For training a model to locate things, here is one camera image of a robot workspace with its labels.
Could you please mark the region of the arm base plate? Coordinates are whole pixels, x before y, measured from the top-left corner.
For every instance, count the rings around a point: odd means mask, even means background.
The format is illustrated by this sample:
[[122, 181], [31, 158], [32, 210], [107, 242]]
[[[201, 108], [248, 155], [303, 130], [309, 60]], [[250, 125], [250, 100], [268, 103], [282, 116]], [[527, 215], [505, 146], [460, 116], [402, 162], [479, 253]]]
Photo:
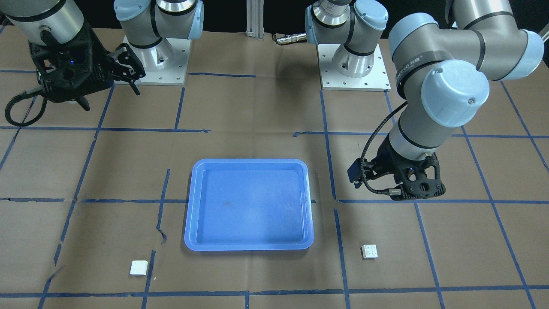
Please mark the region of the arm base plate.
[[146, 73], [135, 84], [184, 86], [192, 43], [190, 39], [163, 38], [158, 45], [147, 49], [131, 45]]
[[367, 56], [353, 55], [338, 44], [319, 44], [317, 53], [324, 90], [379, 92], [392, 88], [379, 45]]

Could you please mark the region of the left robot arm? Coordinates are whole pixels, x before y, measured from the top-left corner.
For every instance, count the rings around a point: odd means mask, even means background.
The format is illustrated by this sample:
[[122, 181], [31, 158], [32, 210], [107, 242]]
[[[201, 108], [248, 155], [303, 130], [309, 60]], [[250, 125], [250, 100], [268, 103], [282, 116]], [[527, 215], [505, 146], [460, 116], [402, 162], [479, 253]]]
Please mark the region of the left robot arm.
[[448, 0], [448, 29], [425, 12], [399, 20], [388, 41], [401, 115], [372, 160], [362, 155], [347, 174], [394, 201], [441, 196], [437, 150], [488, 99], [489, 81], [529, 76], [544, 54], [541, 35], [520, 29], [507, 0]]

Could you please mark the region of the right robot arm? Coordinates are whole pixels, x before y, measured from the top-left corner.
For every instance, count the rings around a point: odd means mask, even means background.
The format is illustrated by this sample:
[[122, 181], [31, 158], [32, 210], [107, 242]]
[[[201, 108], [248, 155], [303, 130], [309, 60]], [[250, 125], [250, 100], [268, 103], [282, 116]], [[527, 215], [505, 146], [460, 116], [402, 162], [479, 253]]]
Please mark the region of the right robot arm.
[[17, 95], [45, 102], [74, 100], [114, 84], [184, 85], [192, 40], [200, 39], [200, 0], [116, 0], [125, 37], [114, 51], [104, 48], [73, 0], [3, 0], [1, 12], [29, 41], [39, 85]]

